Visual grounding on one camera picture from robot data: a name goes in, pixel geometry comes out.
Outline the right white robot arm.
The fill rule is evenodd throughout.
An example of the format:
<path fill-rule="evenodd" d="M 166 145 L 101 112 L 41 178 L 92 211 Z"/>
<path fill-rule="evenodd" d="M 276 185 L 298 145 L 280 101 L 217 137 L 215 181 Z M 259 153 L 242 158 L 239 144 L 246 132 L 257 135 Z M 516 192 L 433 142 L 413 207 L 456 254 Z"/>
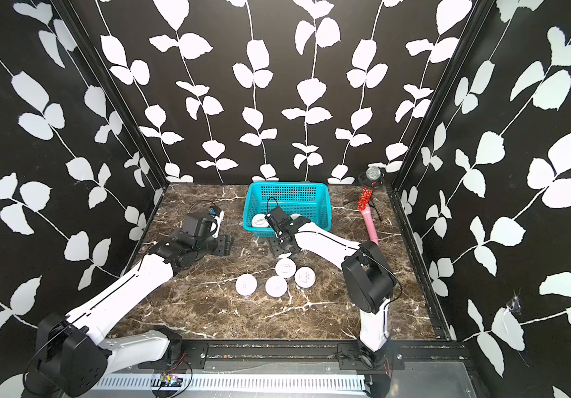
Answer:
<path fill-rule="evenodd" d="M 398 284 L 379 245 L 343 239 L 306 217 L 287 215 L 281 207 L 274 207 L 265 219 L 280 249 L 312 252 L 341 270 L 348 296 L 360 311 L 358 341 L 363 361 L 378 364 L 389 340 L 388 309 Z"/>

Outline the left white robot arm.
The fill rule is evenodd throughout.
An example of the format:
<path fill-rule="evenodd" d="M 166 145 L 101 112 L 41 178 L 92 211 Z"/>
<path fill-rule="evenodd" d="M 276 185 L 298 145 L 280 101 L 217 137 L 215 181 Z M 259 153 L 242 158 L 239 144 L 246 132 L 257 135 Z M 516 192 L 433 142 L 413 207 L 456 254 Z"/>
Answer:
<path fill-rule="evenodd" d="M 184 217 L 179 230 L 153 245 L 119 280 L 62 316 L 52 313 L 38 325 L 36 352 L 24 374 L 25 392 L 39 397 L 78 397 L 103 376 L 141 363 L 171 367 L 185 358 L 183 339 L 161 326 L 127 338 L 108 334 L 150 293 L 206 255 L 229 255 L 234 239 L 220 235 L 220 207 Z"/>

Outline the teal plastic basket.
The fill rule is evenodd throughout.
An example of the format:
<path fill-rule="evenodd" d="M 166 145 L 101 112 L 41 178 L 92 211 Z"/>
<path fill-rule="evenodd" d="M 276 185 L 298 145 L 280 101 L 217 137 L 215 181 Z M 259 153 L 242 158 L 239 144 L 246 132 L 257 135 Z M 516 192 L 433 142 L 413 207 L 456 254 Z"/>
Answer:
<path fill-rule="evenodd" d="M 254 182 L 249 186 L 243 212 L 243 227 L 258 237 L 271 237 L 274 231 L 264 220 L 260 227 L 252 225 L 253 218 L 265 216 L 276 206 L 288 215 L 299 214 L 329 232 L 332 228 L 332 206 L 329 189 L 312 182 Z"/>

